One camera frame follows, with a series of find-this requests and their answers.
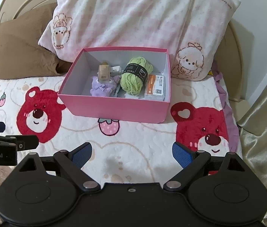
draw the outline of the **bed sheet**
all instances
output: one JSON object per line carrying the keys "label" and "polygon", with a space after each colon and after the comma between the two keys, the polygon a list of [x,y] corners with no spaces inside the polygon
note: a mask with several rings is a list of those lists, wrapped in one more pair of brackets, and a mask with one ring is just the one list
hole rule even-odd
{"label": "bed sheet", "polygon": [[[57,97],[63,79],[0,80],[0,121],[6,124],[0,135],[35,132],[40,144],[34,151],[40,156],[90,142],[92,156],[82,170],[101,186],[105,182],[163,185],[182,169],[172,156],[176,140],[194,151],[217,156],[235,151],[241,156],[222,78],[208,75],[197,82],[172,78],[171,104],[161,124],[74,116]],[[29,152],[18,152],[18,161]]]}

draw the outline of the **pillow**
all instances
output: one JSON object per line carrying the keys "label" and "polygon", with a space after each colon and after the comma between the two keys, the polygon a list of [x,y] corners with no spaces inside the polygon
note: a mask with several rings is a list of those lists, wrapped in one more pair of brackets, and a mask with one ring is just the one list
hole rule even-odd
{"label": "pillow", "polygon": [[39,45],[70,62],[83,48],[104,46],[164,48],[173,61],[193,1],[57,0]]}
{"label": "pillow", "polygon": [[38,45],[56,6],[47,4],[0,24],[0,79],[58,76],[68,71],[71,63]]}
{"label": "pillow", "polygon": [[240,0],[195,0],[185,25],[171,77],[197,81],[207,76],[214,54]]}

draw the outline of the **purple plush toy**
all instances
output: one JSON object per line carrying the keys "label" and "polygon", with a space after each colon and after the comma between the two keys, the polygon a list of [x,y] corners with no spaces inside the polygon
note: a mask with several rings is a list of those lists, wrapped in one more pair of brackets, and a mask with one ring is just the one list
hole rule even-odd
{"label": "purple plush toy", "polygon": [[99,83],[98,77],[93,77],[93,82],[91,84],[91,95],[92,96],[110,96],[110,94],[115,90],[121,76],[117,75],[110,78],[107,83]]}

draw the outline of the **orange label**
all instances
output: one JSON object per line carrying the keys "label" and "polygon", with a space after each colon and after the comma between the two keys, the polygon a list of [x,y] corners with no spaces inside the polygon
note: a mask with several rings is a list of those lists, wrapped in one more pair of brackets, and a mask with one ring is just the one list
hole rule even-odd
{"label": "orange label", "polygon": [[153,94],[153,86],[156,80],[155,75],[148,75],[148,85],[147,85],[147,94]]}

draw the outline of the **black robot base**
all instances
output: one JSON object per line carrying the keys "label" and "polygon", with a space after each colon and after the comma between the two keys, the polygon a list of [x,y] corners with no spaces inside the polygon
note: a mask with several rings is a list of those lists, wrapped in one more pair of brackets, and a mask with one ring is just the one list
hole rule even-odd
{"label": "black robot base", "polygon": [[183,169],[163,188],[106,183],[102,189],[81,170],[91,153],[87,142],[52,157],[29,153],[0,186],[1,226],[264,226],[267,189],[236,153],[213,157],[175,142],[172,153]]}

